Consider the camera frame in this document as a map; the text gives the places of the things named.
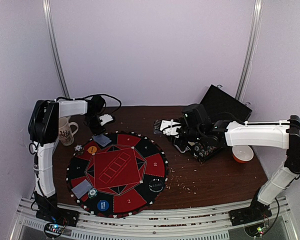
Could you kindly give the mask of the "dealt playing card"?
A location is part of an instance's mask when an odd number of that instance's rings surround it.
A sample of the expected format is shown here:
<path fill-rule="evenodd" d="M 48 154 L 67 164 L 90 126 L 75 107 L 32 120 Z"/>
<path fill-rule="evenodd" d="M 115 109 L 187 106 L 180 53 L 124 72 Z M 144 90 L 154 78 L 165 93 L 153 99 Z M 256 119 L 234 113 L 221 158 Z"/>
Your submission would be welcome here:
<path fill-rule="evenodd" d="M 100 134 L 100 135 L 93 135 L 92 136 L 92 139 L 99 145 L 101 146 L 106 146 L 109 144 L 110 142 L 110 139 L 108 137 L 106 137 L 105 135 L 103 134 Z"/>
<path fill-rule="evenodd" d="M 85 179 L 82 182 L 80 182 L 78 185 L 73 187 L 71 191 L 73 192 L 73 194 L 76 196 L 77 199 L 80 199 L 86 193 L 88 193 L 89 190 L 92 188 L 93 186 L 90 184 L 90 182 Z"/>
<path fill-rule="evenodd" d="M 105 147 L 108 144 L 112 143 L 112 140 L 106 136 L 97 136 L 97 139 L 95 141 L 102 147 Z"/>

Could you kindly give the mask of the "poker chip stack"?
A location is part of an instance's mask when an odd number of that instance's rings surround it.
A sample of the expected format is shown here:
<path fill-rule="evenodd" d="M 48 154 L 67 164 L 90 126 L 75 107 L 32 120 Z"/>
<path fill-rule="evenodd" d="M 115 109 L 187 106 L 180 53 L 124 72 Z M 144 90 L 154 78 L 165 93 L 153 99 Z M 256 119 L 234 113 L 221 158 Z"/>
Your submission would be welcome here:
<path fill-rule="evenodd" d="M 81 144 L 77 144 L 77 145 L 74 147 L 74 152 L 75 152 L 75 154 L 77 154 L 77 155 L 83 155 L 84 152 L 85 152 L 85 149 L 84 149 L 84 147 L 83 147 Z"/>
<path fill-rule="evenodd" d="M 98 190 L 95 189 L 95 188 L 91 188 L 91 189 L 88 191 L 88 197 L 89 197 L 90 199 L 95 198 L 97 195 L 98 195 Z"/>

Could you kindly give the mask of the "clear dealer button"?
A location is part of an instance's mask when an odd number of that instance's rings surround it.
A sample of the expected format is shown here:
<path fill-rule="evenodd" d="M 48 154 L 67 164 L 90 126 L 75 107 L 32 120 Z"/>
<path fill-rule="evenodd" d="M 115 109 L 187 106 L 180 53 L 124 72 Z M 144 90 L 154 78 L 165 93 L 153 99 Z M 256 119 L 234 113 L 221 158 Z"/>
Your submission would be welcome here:
<path fill-rule="evenodd" d="M 148 184 L 148 188 L 153 193 L 160 193 L 164 190 L 165 184 L 159 178 L 153 178 Z"/>

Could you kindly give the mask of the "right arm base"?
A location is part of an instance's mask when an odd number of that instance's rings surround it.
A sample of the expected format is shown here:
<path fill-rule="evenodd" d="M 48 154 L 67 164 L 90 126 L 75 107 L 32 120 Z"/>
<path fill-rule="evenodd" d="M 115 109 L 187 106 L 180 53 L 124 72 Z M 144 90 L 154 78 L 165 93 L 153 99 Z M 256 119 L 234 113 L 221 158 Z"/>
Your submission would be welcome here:
<path fill-rule="evenodd" d="M 229 212 L 229 218 L 232 226 L 249 224 L 263 220 L 264 217 L 271 217 L 273 214 L 269 207 L 244 207 L 234 209 Z"/>

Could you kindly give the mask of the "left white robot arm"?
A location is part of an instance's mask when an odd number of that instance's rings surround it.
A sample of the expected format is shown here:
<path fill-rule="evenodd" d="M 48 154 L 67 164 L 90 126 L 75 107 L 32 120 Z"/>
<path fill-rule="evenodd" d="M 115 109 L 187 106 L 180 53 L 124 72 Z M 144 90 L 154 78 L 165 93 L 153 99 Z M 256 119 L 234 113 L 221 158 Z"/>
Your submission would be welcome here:
<path fill-rule="evenodd" d="M 105 121 L 100 112 L 106 101 L 101 94 L 83 98 L 59 97 L 55 100 L 38 100 L 31 114 L 28 132 L 33 144 L 35 191 L 49 198 L 56 194 L 53 182 L 53 148 L 59 134 L 59 119 L 84 115 L 84 123 L 94 136 L 105 132 Z"/>

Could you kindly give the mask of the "blue small blind button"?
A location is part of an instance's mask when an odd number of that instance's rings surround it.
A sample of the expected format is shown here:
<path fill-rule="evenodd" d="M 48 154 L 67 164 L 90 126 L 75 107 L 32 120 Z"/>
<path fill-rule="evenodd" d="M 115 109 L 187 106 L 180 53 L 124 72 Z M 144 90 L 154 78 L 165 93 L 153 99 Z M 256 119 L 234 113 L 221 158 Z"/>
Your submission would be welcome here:
<path fill-rule="evenodd" d="M 109 205 L 109 202 L 107 200 L 100 200 L 98 203 L 97 203 L 97 209 L 100 211 L 100 212 L 104 212 L 104 211 L 107 211 L 109 209 L 110 205 Z"/>

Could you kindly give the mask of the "orange big blind button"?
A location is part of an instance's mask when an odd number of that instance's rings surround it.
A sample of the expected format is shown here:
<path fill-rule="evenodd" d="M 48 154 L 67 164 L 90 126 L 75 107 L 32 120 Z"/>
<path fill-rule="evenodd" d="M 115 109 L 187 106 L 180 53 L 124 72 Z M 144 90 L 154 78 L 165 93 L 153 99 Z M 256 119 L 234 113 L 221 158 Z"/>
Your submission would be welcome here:
<path fill-rule="evenodd" d="M 87 149 L 87 152 L 90 153 L 90 154 L 95 154 L 97 151 L 98 151 L 98 148 L 96 146 L 90 146 Z"/>

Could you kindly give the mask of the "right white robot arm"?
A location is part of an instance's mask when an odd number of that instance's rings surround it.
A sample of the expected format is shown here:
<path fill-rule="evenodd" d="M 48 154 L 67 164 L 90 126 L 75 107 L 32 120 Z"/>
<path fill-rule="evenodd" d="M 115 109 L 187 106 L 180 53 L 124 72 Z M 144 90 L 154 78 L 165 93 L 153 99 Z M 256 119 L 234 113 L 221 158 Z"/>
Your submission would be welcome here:
<path fill-rule="evenodd" d="M 204 106 L 194 103 L 182 110 L 172 129 L 179 139 L 216 148 L 258 146 L 286 151 L 286 159 L 257 190 L 256 199 L 246 210 L 248 219 L 256 221 L 266 212 L 265 206 L 300 176 L 300 118 L 291 115 L 287 120 L 249 122 L 226 111 L 219 116 L 220 120 L 212 121 Z"/>

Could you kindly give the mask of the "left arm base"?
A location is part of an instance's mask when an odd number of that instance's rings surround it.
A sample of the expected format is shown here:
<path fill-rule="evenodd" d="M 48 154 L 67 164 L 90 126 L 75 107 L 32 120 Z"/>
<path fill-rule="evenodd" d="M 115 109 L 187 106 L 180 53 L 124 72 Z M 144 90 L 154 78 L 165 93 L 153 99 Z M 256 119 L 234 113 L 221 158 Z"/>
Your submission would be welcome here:
<path fill-rule="evenodd" d="M 76 227 L 79 218 L 79 212 L 60 207 L 55 208 L 52 206 L 39 206 L 35 216 L 38 219 L 56 223 L 59 225 Z"/>

